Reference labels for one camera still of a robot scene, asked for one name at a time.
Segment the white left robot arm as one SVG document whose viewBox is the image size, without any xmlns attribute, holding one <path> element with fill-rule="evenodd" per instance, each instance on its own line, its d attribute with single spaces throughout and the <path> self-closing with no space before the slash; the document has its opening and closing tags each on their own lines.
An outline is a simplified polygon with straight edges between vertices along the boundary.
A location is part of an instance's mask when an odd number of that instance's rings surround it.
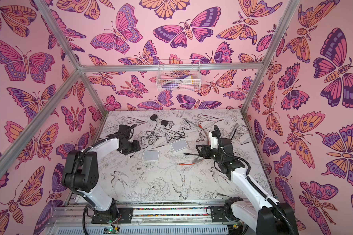
<svg viewBox="0 0 353 235">
<path fill-rule="evenodd" d="M 97 141 L 83 150 L 69 150 L 61 183 L 72 193 L 81 196 L 94 216 L 101 221 L 113 222 L 119 218 L 115 200 L 105 193 L 98 184 L 98 159 L 113 151 L 122 155 L 136 153 L 141 150 L 138 140 L 131 140 L 136 124 L 119 125 L 119 130 Z"/>
</svg>

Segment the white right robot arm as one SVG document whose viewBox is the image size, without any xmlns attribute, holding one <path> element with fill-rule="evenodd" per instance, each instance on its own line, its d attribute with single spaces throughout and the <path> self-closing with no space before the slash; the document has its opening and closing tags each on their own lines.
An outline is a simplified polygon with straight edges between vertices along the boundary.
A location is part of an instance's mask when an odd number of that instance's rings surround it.
<svg viewBox="0 0 353 235">
<path fill-rule="evenodd" d="M 234 155 L 230 139 L 213 137 L 208 145 L 197 145 L 196 149 L 199 156 L 212 159 L 246 197 L 226 201 L 227 217 L 230 220 L 243 221 L 258 235 L 299 233 L 291 206 L 280 203 L 250 175 L 250 164 Z"/>
</svg>

